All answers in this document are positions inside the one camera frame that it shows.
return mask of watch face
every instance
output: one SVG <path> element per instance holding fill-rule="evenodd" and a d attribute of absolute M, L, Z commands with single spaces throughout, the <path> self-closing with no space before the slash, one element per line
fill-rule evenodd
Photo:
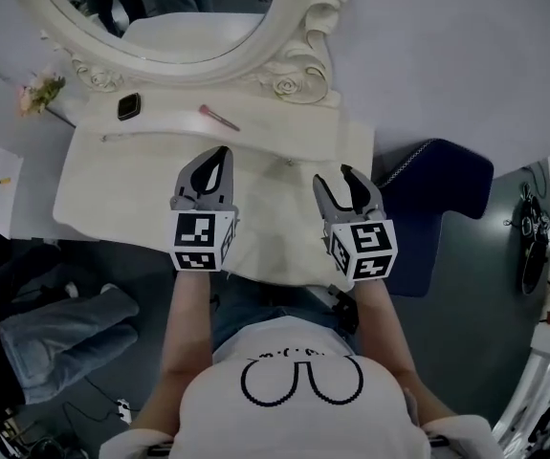
<path fill-rule="evenodd" d="M 141 99 L 139 94 L 132 94 L 131 96 L 124 97 L 118 104 L 118 118 L 126 119 L 136 116 L 140 111 Z"/>

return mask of sleeve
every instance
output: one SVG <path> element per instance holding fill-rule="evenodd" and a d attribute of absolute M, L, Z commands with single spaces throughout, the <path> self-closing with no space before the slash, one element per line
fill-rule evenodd
<path fill-rule="evenodd" d="M 142 459 L 150 447 L 172 440 L 170 435 L 158 430 L 128 430 L 102 444 L 99 459 Z"/>
<path fill-rule="evenodd" d="M 504 453 L 492 434 L 487 420 L 476 415 L 454 416 L 429 422 L 423 426 L 432 443 L 434 456 L 438 457 L 438 445 L 432 439 L 445 437 L 444 446 L 468 459 L 504 459 Z"/>

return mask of navy blue upholstered chair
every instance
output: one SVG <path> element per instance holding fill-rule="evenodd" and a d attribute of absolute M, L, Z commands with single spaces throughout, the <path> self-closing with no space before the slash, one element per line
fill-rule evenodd
<path fill-rule="evenodd" d="M 398 240 L 398 258 L 385 280 L 390 293 L 428 293 L 443 214 L 481 218 L 493 178 L 486 158 L 446 140 L 429 140 L 377 182 Z"/>

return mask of white shoe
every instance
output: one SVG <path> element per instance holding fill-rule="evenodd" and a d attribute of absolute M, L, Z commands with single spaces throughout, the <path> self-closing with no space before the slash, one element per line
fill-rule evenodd
<path fill-rule="evenodd" d="M 100 293 L 106 293 L 109 289 L 117 289 L 119 290 L 120 288 L 118 286 L 116 286 L 115 284 L 111 284 L 110 282 L 108 284 L 104 284 L 102 286 L 102 289 L 100 289 Z"/>
<path fill-rule="evenodd" d="M 77 284 L 75 282 L 69 282 L 64 286 L 64 292 L 70 297 L 71 299 L 76 299 L 79 297 L 79 289 L 77 288 Z"/>

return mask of oval mirror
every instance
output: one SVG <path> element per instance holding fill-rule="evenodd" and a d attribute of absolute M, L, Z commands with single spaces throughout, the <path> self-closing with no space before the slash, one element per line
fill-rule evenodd
<path fill-rule="evenodd" d="M 140 57 L 162 60 L 162 54 L 165 54 L 167 62 L 180 64 L 213 59 L 233 50 L 260 25 L 273 2 L 273 0 L 66 1 L 80 13 L 81 18 L 95 24 L 121 42 L 139 47 Z M 91 26 L 85 26 L 83 29 L 93 37 L 101 36 L 94 32 Z"/>

